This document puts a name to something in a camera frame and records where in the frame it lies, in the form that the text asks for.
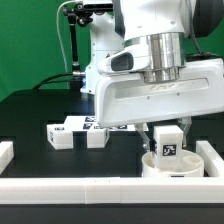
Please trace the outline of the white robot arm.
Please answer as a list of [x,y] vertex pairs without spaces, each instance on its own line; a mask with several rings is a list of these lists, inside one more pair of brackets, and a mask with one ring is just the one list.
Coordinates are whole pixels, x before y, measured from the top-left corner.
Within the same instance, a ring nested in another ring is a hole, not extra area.
[[83,0],[92,53],[85,88],[102,127],[143,125],[224,111],[224,61],[198,53],[188,62],[184,40],[221,20],[223,0]]

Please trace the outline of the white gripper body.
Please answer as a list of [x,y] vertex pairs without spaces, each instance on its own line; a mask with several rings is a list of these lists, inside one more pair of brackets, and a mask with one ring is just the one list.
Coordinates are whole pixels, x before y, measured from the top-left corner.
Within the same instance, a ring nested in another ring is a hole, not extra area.
[[96,122],[113,127],[223,111],[223,61],[186,62],[179,54],[141,43],[101,60]]

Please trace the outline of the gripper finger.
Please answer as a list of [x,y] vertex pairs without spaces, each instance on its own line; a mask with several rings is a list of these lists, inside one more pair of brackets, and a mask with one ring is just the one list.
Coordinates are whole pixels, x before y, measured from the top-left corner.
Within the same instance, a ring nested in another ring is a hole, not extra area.
[[178,120],[179,127],[183,131],[183,147],[187,146],[187,134],[192,125],[192,119],[190,117],[183,117]]
[[145,149],[146,152],[151,152],[152,151],[152,145],[151,145],[151,140],[146,134],[148,131],[148,126],[146,123],[138,123],[134,125],[135,130],[139,133],[143,140],[143,148]]

